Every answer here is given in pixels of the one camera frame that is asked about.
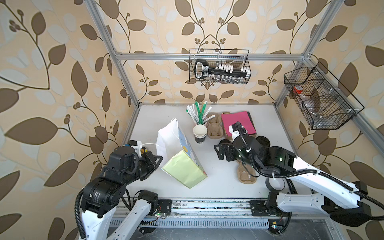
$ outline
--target robotic arm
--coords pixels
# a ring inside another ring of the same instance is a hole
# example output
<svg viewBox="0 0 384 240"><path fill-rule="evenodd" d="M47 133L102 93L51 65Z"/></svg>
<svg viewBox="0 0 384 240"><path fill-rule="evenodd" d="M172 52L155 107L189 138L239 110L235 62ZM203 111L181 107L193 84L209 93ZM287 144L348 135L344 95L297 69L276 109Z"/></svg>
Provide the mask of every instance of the robotic arm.
<svg viewBox="0 0 384 240"><path fill-rule="evenodd" d="M266 201L269 212L309 212L326 214L334 221L350 227L358 227L369 220L384 220L384 216L372 217L371 208L361 199L367 199L384 209L384 205L367 196L362 182L345 182L306 163L282 147L264 147L250 137L237 122L229 127L233 142L214 146L220 160L238 160L251 165L260 175L272 179L291 179L317 191L311 195L270 192Z"/></svg>
<svg viewBox="0 0 384 240"><path fill-rule="evenodd" d="M106 239L109 223L120 198L126 192L126 186L136 180L147 179L163 160L163 157L155 156L151 151L141 154L139 141L129 141L129 145L117 147L109 155L108 164L101 174L76 197L75 218L80 232L79 239ZM144 217L156 212L157 204L157 194L143 190L128 216L108 239L130 239Z"/></svg>

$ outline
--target pink paper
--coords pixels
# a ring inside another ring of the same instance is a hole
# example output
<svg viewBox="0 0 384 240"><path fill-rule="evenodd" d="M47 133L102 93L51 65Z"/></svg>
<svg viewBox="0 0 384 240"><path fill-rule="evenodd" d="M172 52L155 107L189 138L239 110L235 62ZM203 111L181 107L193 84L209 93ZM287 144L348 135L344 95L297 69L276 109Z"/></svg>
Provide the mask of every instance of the pink paper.
<svg viewBox="0 0 384 240"><path fill-rule="evenodd" d="M243 127L248 131L248 134L256 133L256 130L253 127L251 120L249 119L247 111L240 113L222 114L221 119L223 119L223 126L228 136L232 136L232 134L229 132L229 126L235 124L237 121L243 125Z"/></svg>

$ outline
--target wire basket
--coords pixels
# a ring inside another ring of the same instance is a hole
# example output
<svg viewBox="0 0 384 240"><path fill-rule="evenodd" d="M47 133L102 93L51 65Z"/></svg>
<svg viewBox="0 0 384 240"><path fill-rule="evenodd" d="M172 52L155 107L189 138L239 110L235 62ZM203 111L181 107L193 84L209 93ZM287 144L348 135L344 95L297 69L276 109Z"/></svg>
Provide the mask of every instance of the wire basket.
<svg viewBox="0 0 384 240"><path fill-rule="evenodd" d="M337 80L338 87L328 82L323 76L325 73ZM312 130L339 129L364 109L361 102L320 62L314 68L301 67L284 74L284 84ZM349 97L361 107L352 106Z"/></svg>
<svg viewBox="0 0 384 240"><path fill-rule="evenodd" d="M249 50L189 50L189 79L210 83L247 84L251 77Z"/></svg>

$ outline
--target wallpaper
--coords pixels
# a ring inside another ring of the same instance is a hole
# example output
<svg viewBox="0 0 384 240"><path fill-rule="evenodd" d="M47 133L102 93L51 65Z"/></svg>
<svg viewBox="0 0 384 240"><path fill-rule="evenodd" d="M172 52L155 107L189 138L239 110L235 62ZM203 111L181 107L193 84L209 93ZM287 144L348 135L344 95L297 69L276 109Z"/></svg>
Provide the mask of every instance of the wallpaper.
<svg viewBox="0 0 384 240"><path fill-rule="evenodd" d="M327 0L96 0L123 53L302 53Z"/></svg>
<svg viewBox="0 0 384 240"><path fill-rule="evenodd" d="M0 0L0 66L0 239L73 240L130 98L77 0Z"/></svg>
<svg viewBox="0 0 384 240"><path fill-rule="evenodd" d="M335 83L363 103L366 108L360 114L384 133L384 2L344 3L312 57L339 77L345 88ZM366 183L369 196L384 202L384 157L352 121L335 131L310 130L290 96L279 111L301 158L342 180ZM375 205L371 211L383 215ZM382 222L369 221L357 228L340 226L347 239L384 239Z"/></svg>
<svg viewBox="0 0 384 240"><path fill-rule="evenodd" d="M384 2L355 2L341 7L312 58L328 66L384 135Z"/></svg>
<svg viewBox="0 0 384 240"><path fill-rule="evenodd" d="M123 61L137 98L143 103L273 103L292 61L250 61L248 84L221 84L189 79L185 61Z"/></svg>

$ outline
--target paper bag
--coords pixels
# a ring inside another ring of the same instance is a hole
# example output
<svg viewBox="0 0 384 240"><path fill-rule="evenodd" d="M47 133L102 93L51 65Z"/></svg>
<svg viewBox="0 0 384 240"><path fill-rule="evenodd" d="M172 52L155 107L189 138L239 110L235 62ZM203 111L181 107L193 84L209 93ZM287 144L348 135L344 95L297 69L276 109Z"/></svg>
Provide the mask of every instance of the paper bag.
<svg viewBox="0 0 384 240"><path fill-rule="evenodd" d="M186 187L192 188L207 177L176 118L158 131L156 144L156 154L163 156L161 163L165 163L161 169Z"/></svg>

